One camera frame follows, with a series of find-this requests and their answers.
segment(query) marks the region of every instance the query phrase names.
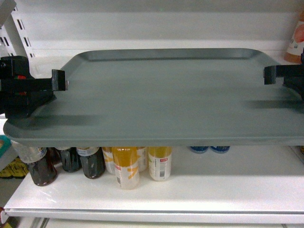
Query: bottle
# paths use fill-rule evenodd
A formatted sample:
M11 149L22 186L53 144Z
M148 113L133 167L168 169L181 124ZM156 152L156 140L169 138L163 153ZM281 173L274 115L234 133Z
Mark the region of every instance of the bottle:
M46 186L56 179L57 171L46 147L27 147L15 141L11 142L20 159L26 163L36 185Z
M122 189L133 189L139 183L136 147L112 147L117 182Z
M115 175L115 166L111 147L102 147L104 153L105 168L112 175Z
M230 149L230 146L211 146L211 150L215 153L227 153Z
M207 146L191 146L191 147L190 147L190 150L191 150L192 152L194 152L194 153L199 153L199 154L206 152L207 149L208 149Z
M148 148L147 147L136 147L138 157L138 168L139 172L146 170L148 167Z
M149 173L156 181L165 181L171 174L172 148L149 147Z
M284 60L292 63L301 63L301 54L304 48L304 11L300 14L297 26L284 56Z
M105 160L101 147L76 147L76 150L87 178L95 179L105 172Z
M47 149L50 151L53 164L59 164L61 159L58 150L55 147L48 147Z
M76 147L55 147L60 155L62 168L67 172L75 172L81 169L81 161Z

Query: white shelf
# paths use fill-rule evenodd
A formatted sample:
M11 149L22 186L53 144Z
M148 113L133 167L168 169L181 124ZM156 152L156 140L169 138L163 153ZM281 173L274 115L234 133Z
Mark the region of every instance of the white shelf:
M134 190L105 173L58 170L49 186L28 175L6 204L11 216L138 222L304 223L304 165L289 147L234 146L197 155L174 148L168 181L141 173Z
M101 222L50 219L46 228L283 228L281 224L197 224L197 223L139 223Z

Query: yellow packaging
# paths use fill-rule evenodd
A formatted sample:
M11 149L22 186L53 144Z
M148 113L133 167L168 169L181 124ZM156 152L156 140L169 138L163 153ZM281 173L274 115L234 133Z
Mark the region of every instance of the yellow packaging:
M136 147L112 147L117 182L122 189L133 189L139 183Z

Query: brown bottle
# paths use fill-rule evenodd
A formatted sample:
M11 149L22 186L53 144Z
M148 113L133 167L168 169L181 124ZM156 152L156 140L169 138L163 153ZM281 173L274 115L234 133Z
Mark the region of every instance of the brown bottle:
M27 147L15 141L11 143L20 159L26 163L36 185L45 186L56 179L57 171L46 147Z
M301 54L304 48L304 11L295 27L294 34L284 56L284 60L292 63L301 63Z
M105 160L101 147L77 147L76 149L87 178L95 179L105 172Z
M38 186L46 186L57 177L57 171L52 163L51 154L47 148L43 149L47 151L43 158L33 163L27 163L30 175Z
M58 151L62 168L67 172L75 172L81 169L81 161L75 147L56 147Z

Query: refrigerator shelf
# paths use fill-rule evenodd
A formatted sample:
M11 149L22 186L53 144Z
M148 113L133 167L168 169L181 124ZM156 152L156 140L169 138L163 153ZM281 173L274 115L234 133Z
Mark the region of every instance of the refrigerator shelf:
M138 222L304 223L304 166L287 146L232 146L225 154L174 147L165 182L141 172L134 190L104 173L58 169L50 185L28 175L5 206L11 216Z
M68 91L4 132L48 147L300 145L303 101L264 85L277 64L239 48L89 51L62 68Z

